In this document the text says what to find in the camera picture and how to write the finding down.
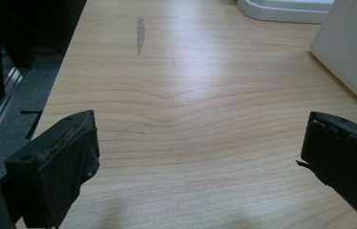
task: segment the white container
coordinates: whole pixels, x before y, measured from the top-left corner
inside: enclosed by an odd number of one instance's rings
[[[255,19],[321,24],[333,0],[238,0],[238,8]]]
[[[357,0],[336,0],[311,51],[357,94]]]

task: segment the wood grain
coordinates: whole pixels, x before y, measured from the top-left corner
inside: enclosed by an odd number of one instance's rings
[[[310,111],[357,122],[357,97],[309,52],[319,26],[235,4],[87,2],[36,133],[95,112],[101,166],[61,228],[357,228],[295,162]]]

